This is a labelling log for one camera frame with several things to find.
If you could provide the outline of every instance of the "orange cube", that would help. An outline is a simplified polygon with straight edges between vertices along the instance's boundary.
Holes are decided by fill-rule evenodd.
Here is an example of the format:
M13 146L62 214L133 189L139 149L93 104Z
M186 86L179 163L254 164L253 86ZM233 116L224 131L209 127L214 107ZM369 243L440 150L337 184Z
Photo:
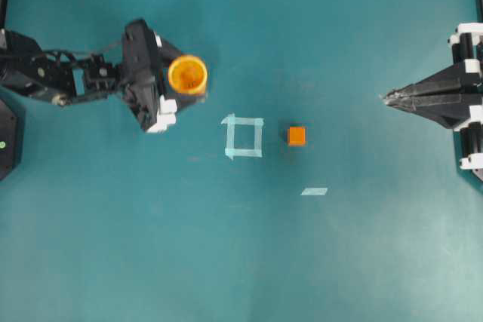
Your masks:
M305 146L305 128L290 127L288 129L289 146Z

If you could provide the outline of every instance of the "teal table surface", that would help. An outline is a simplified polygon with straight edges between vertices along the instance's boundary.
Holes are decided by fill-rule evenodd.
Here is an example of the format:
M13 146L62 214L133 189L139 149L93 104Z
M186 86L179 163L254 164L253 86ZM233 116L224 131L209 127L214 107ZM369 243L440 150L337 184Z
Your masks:
M209 97L146 135L116 97L1 91L25 111L1 321L483 320L481 187L451 132L380 99L451 64L475 0L9 0L7 27L90 50L138 17L206 61ZM263 118L262 158L225 156L231 113Z

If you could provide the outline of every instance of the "white clamp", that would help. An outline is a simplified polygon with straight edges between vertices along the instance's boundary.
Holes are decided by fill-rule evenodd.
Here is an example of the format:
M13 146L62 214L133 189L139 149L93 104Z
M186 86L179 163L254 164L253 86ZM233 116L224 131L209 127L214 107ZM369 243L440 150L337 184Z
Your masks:
M483 105L475 105L469 107L469 118L453 129L454 132L460 132L462 128L466 128L469 124L478 122L483 124ZM478 170L483 169L483 154L470 154L466 158L460 159L460 169Z
M166 131L172 124L176 124L176 112L176 100L165 100L165 96L159 97L156 123L148 129L147 133L161 133Z

